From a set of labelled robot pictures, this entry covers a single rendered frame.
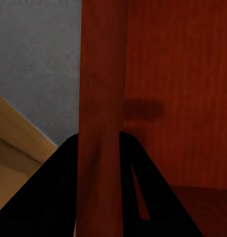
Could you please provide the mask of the storage box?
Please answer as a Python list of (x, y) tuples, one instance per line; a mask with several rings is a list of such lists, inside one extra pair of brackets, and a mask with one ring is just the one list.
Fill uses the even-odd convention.
[(82, 0), (76, 237), (123, 237), (121, 131), (227, 237), (227, 0)]

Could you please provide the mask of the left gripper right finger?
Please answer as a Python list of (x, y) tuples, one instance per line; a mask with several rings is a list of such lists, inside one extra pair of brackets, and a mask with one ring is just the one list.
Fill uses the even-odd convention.
[[(204, 237), (139, 140), (119, 133), (123, 237)], [(151, 220), (140, 217), (133, 165)]]

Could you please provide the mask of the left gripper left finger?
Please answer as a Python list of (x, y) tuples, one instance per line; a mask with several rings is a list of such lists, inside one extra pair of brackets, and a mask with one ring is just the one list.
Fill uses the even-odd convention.
[(0, 237), (73, 237), (77, 159), (75, 134), (0, 210)]

